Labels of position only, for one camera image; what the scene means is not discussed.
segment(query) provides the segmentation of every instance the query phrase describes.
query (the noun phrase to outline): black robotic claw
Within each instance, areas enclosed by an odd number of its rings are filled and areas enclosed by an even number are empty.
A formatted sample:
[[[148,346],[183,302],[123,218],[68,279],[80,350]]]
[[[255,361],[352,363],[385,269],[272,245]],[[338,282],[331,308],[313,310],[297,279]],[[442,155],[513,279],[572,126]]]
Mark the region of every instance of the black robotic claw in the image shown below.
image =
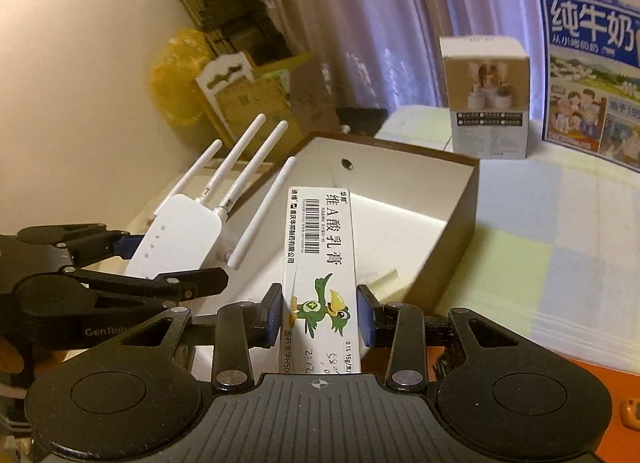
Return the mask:
[[[36,380],[26,400],[36,461],[599,461],[610,417],[593,375],[468,309],[424,318],[358,287],[362,337],[391,347],[373,375],[262,375],[251,347],[276,340],[282,294],[217,316],[167,310]],[[211,382],[174,360],[213,344]],[[426,345],[446,347],[430,381]]]
[[[228,276],[222,268],[162,273],[154,280],[82,269],[104,259],[130,259],[142,236],[104,224],[60,224],[0,235],[0,334],[24,359],[14,387],[33,382],[34,350],[89,348],[178,302],[217,295]],[[22,401],[0,401],[0,424],[28,434]]]

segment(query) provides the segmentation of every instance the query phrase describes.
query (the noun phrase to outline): metal screw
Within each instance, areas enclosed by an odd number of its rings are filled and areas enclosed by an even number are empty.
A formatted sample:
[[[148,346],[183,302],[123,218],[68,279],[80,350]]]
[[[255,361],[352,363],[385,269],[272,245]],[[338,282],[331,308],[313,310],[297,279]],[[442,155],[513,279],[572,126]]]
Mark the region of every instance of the metal screw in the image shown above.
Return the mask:
[[[412,385],[418,385],[424,378],[418,371],[411,369],[403,369],[402,371],[396,371],[391,375],[391,379],[398,385],[404,387],[410,387]]]
[[[249,377],[244,371],[238,371],[237,369],[227,369],[226,371],[222,371],[216,379],[222,385],[241,385],[246,382]]]

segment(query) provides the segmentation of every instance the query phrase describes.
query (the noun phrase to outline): orange object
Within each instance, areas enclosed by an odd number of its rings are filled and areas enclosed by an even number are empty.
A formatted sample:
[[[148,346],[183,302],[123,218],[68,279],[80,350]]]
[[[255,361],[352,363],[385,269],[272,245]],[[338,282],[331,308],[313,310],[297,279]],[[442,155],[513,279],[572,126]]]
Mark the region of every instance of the orange object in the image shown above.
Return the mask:
[[[640,463],[640,432],[623,424],[621,407],[630,396],[640,395],[640,376],[574,361],[598,377],[609,389],[613,418],[596,454],[606,463]]]
[[[640,430],[640,398],[629,398],[622,401],[620,419],[630,429]]]

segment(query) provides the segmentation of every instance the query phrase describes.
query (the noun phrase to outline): checkered tablecloth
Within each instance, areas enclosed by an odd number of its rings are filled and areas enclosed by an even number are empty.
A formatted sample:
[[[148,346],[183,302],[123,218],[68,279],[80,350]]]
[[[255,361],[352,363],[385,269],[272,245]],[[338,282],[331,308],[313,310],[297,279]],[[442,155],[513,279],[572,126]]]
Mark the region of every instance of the checkered tablecloth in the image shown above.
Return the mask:
[[[450,149],[446,109],[401,107],[377,137]],[[640,373],[640,174],[541,142],[483,160],[476,234],[443,299],[571,357]]]

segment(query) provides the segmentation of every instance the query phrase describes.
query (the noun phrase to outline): barcode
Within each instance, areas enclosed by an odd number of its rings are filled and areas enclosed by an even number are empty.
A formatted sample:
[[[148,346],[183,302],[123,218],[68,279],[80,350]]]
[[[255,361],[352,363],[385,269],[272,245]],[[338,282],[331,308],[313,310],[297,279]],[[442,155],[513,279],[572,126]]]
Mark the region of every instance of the barcode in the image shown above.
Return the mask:
[[[320,200],[302,201],[305,226],[302,230],[302,253],[320,253]]]

